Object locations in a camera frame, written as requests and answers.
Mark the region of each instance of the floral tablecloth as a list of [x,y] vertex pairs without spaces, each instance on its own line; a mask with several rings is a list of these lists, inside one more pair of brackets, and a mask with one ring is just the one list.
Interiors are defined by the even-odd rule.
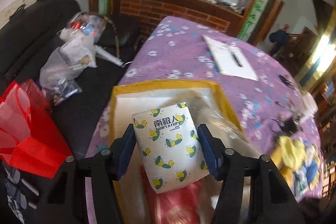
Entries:
[[[216,68],[202,35],[239,47],[259,77],[259,81],[221,75]],[[286,87],[279,79],[283,75],[293,80],[289,72],[269,55],[239,39],[203,25],[166,17],[143,45],[119,85],[154,79],[193,79],[218,82],[234,107],[241,126],[251,143],[264,154],[274,150],[273,120],[289,115],[288,100],[299,103],[298,89]],[[109,106],[104,110],[94,132],[87,156],[106,148],[109,134]],[[320,147],[320,135],[312,118],[303,125],[296,138],[308,140]],[[320,198],[322,182],[305,196]]]

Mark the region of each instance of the white paper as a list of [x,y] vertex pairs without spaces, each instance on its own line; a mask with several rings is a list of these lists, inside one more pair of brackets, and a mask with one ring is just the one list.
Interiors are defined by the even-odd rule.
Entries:
[[96,68],[96,49],[94,45],[94,36],[84,36],[80,32],[72,32],[71,34],[65,31],[61,33],[61,37],[67,37],[68,41],[61,47],[61,51],[65,54],[71,64],[78,63],[84,56],[90,58],[90,63],[87,65],[91,68]]
[[132,118],[145,171],[157,193],[185,187],[209,174],[186,103]]
[[[228,46],[206,35],[203,38],[210,49],[220,74],[258,81],[257,74],[238,47]],[[242,67],[236,63],[232,53],[236,55]]]

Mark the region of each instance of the black object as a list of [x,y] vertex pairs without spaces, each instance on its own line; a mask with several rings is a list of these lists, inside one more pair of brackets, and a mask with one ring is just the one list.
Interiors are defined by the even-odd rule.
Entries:
[[285,78],[285,77],[282,76],[282,75],[279,75],[279,78],[280,78],[281,82],[284,83],[287,87],[289,87],[289,88],[291,88],[291,89],[294,88],[294,87],[293,87],[293,83],[292,83],[291,81],[287,80],[287,78]]
[[97,224],[124,223],[112,181],[120,180],[126,173],[136,142],[130,124],[109,149],[82,160],[68,157],[37,205],[39,223],[88,223],[85,177],[91,177]]
[[280,104],[279,101],[276,101],[275,103],[276,103],[278,106],[280,106],[280,107],[286,108],[286,107],[284,107],[282,104]]
[[[249,223],[305,223],[292,192],[269,156],[252,159],[226,149],[221,140],[212,137],[205,124],[197,132],[210,174],[223,181],[212,224],[239,222],[244,177],[251,177]],[[37,206],[39,223],[87,223],[85,177],[92,180],[97,224],[124,223],[112,180],[120,180],[126,173],[135,143],[130,124],[110,149],[78,161],[68,157]]]
[[111,14],[107,15],[107,17],[115,24],[117,33],[115,33],[112,24],[106,23],[106,28],[97,42],[97,45],[110,47],[111,49],[115,48],[115,35],[118,35],[119,48],[134,46],[140,33],[139,20],[131,16],[119,14]]
[[283,122],[283,126],[280,126],[281,130],[286,133],[288,137],[291,137],[293,134],[302,130],[300,121],[298,118],[290,117]]
[[236,64],[239,66],[239,67],[242,67],[243,65],[239,62],[236,54],[234,52],[231,52],[231,55],[232,55],[232,58],[235,60]]
[[[13,80],[19,84],[27,79],[38,81],[50,54],[64,43],[56,33],[79,11],[75,0],[37,0],[26,9],[20,8],[0,30],[0,95]],[[130,17],[111,17],[122,44],[120,58],[124,63],[132,61],[139,23]],[[108,26],[99,44],[116,56],[114,39]],[[53,108],[52,119],[77,158],[84,158],[101,113],[110,100],[111,90],[127,69],[100,58],[96,63],[97,68],[87,68],[76,78],[83,93]]]

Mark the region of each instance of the blue cloth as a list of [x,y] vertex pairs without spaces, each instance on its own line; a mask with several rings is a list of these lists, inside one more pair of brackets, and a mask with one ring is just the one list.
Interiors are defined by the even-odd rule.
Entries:
[[314,180],[316,173],[318,172],[319,167],[316,163],[316,161],[313,160],[313,162],[311,163],[311,165],[309,167],[307,167],[307,183],[308,185]]

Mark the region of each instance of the clear plastic bag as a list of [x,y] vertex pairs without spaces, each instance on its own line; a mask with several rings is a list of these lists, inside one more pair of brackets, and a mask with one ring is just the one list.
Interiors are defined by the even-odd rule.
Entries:
[[[175,98],[166,102],[163,106],[186,102],[197,128],[205,123],[215,138],[219,138],[226,148],[232,148],[245,157],[259,158],[261,153],[255,149],[232,122],[225,117],[220,110],[210,105],[215,105],[211,99],[206,102],[202,95],[194,90],[182,92]],[[198,213],[201,223],[210,223],[216,208],[216,204],[221,192],[222,182],[216,181],[213,176],[208,175],[204,179],[198,195]],[[244,179],[243,196],[241,204],[240,218],[245,221],[249,209],[251,179]]]
[[68,23],[69,29],[79,30],[84,35],[93,35],[95,43],[98,42],[105,27],[106,22],[104,19],[98,15],[88,13],[78,13]]
[[187,102],[195,127],[205,123],[211,135],[219,138],[226,148],[232,148],[245,157],[257,159],[261,156],[261,153],[249,143],[246,135],[224,117],[220,110],[210,107],[200,93],[194,90],[182,92],[166,102],[165,106],[180,102]]
[[87,65],[70,65],[60,52],[60,47],[49,56],[47,63],[41,68],[40,85],[58,105],[75,93],[82,92],[74,78],[78,77]]
[[64,29],[60,37],[66,41],[60,52],[71,65],[86,65],[96,68],[96,49],[94,36],[85,36],[78,30]]

